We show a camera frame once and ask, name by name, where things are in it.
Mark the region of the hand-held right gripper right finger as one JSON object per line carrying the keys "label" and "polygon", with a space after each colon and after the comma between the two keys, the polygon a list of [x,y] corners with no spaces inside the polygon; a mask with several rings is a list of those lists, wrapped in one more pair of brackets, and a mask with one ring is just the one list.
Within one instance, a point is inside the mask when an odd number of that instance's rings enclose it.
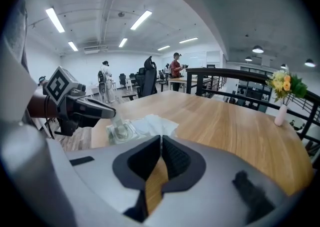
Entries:
{"label": "hand-held right gripper right finger", "polygon": [[169,180],[148,227],[275,227],[294,206],[294,196],[233,153],[165,135],[162,156]]}

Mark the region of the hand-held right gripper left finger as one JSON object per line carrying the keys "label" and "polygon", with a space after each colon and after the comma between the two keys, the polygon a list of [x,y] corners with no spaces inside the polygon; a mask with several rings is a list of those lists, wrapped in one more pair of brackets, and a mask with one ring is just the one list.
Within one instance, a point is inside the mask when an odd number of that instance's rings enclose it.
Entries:
{"label": "hand-held right gripper left finger", "polygon": [[121,216],[147,227],[150,220],[146,184],[161,155],[161,136],[67,152],[66,156],[88,188]]}

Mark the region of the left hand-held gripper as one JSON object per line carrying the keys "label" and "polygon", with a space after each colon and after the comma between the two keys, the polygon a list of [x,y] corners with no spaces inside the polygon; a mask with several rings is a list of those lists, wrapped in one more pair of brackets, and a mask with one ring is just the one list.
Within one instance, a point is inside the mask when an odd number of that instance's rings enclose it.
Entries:
{"label": "left hand-held gripper", "polygon": [[86,96],[86,86],[61,66],[44,85],[45,94],[55,103],[60,131],[72,136],[78,128],[93,128],[99,119],[112,119],[116,110],[106,103]]}

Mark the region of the white cloth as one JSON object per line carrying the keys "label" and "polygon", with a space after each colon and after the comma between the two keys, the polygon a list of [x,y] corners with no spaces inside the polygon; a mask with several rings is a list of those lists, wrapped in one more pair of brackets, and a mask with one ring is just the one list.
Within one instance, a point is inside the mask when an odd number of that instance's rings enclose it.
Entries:
{"label": "white cloth", "polygon": [[177,136],[179,124],[158,115],[149,114],[143,118],[133,120],[132,125],[140,138],[154,136]]}

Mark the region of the person's left forearm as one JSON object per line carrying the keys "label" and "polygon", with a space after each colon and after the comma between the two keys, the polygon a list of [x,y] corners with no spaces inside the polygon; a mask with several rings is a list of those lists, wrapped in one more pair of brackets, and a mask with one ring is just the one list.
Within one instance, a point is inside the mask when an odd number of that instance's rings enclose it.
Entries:
{"label": "person's left forearm", "polygon": [[51,98],[35,93],[27,106],[31,118],[54,118],[58,115],[57,106]]}

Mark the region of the black office chair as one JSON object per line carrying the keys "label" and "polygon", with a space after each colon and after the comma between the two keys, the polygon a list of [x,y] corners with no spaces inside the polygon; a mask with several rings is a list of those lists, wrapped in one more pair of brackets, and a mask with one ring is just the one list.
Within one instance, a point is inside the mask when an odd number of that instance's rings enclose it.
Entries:
{"label": "black office chair", "polygon": [[152,56],[149,56],[144,66],[139,68],[138,73],[135,74],[135,80],[137,81],[136,93],[124,95],[122,98],[133,101],[134,97],[143,98],[157,93],[157,66],[152,61]]}

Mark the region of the ceiling air conditioner unit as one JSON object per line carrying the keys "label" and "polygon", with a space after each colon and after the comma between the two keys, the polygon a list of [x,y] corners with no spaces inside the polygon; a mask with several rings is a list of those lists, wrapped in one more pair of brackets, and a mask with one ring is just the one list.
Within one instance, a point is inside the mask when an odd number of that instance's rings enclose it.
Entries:
{"label": "ceiling air conditioner unit", "polygon": [[83,49],[85,55],[97,54],[100,52],[107,52],[108,46],[88,46]]}

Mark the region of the wooden desk with white legs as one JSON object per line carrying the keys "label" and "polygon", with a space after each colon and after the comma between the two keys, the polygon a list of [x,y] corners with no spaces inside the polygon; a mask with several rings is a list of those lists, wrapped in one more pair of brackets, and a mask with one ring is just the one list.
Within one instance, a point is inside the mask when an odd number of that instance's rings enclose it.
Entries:
{"label": "wooden desk with white legs", "polygon": [[[198,78],[192,78],[191,79],[191,87],[197,86]],[[183,92],[186,93],[187,89],[187,78],[186,77],[180,77],[180,78],[170,78],[168,79],[168,88],[169,90],[173,90],[173,83],[182,84]]]}

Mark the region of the group of ceiling strip lights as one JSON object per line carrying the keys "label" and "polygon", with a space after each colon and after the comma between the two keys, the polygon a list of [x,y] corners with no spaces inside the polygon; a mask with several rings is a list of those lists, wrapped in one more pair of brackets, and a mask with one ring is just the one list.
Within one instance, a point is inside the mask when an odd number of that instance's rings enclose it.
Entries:
{"label": "group of ceiling strip lights", "polygon": [[[55,10],[53,8],[49,8],[49,9],[46,9],[45,12],[47,13],[49,19],[51,20],[51,22],[53,23],[53,25],[56,27],[56,29],[58,30],[59,33],[64,33],[65,30],[61,24],[61,22],[59,21],[58,19],[58,16],[55,12]],[[136,22],[131,26],[131,30],[132,31],[135,31],[145,20],[147,20],[150,16],[152,15],[152,12],[149,11],[149,10],[146,10],[137,20]],[[187,43],[187,42],[190,42],[190,41],[194,41],[194,40],[197,40],[198,38],[197,37],[193,37],[193,38],[189,38],[189,39],[185,39],[185,40],[182,40],[180,41],[179,43],[180,44],[183,44],[183,43]],[[126,42],[127,42],[128,38],[127,37],[124,37],[121,42],[119,43],[118,47],[119,48],[122,48]],[[77,52],[79,49],[76,47],[76,45],[74,44],[73,41],[69,41],[68,42],[68,45],[70,46],[70,48],[74,51],[74,52]]]}

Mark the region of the pale pink vase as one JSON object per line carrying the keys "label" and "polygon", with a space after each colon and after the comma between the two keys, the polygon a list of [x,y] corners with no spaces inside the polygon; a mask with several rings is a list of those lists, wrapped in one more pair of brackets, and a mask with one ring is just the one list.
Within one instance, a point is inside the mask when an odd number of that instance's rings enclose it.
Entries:
{"label": "pale pink vase", "polygon": [[285,117],[286,117],[286,114],[287,114],[287,110],[288,110],[288,107],[285,105],[285,104],[282,104],[278,110],[278,113],[277,115],[275,116],[275,119],[274,119],[274,124],[278,127],[282,126],[284,120],[285,120]]}

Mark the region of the yellow flower bouquet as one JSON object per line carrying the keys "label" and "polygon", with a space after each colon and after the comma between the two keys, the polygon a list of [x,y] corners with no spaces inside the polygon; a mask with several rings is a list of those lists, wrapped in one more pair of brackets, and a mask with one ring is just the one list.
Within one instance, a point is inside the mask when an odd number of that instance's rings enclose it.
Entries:
{"label": "yellow flower bouquet", "polygon": [[287,69],[281,68],[281,70],[267,75],[265,83],[274,90],[274,101],[281,101],[286,106],[293,98],[304,98],[308,90],[308,86],[302,82],[302,78],[289,72],[288,66]]}

